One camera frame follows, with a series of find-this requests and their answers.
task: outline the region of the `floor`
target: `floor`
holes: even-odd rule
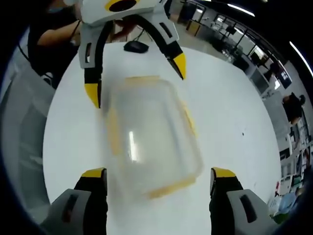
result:
[[[179,35],[178,43],[181,47],[188,47],[194,50],[198,50],[198,51],[213,55],[219,59],[222,59],[225,61],[227,60],[227,58],[222,53],[215,50],[210,43],[204,40],[201,40],[199,38],[196,38],[190,35],[189,33],[187,33],[186,26],[178,24],[178,23],[174,23],[174,24],[175,24],[177,33]],[[141,33],[141,31],[142,29],[140,27],[136,27],[133,30],[133,32],[131,32],[131,34],[128,36],[127,41],[130,41],[136,38]],[[143,43],[151,42],[151,40],[152,39],[146,32],[144,32],[139,38],[139,41]]]

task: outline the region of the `desk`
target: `desk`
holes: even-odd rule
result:
[[[280,180],[279,151],[268,113],[247,76],[211,55],[182,48],[187,60],[187,79],[182,81],[155,44],[145,54],[125,52],[123,46],[104,48],[102,98],[107,99],[107,87],[125,77],[160,75],[169,80],[194,120],[204,171],[195,184],[168,196],[119,204],[103,111],[85,93],[76,56],[56,90],[45,127],[43,164],[50,202],[73,188],[84,171],[102,166],[108,169],[111,235],[210,234],[213,166],[234,171],[244,188],[267,202]]]

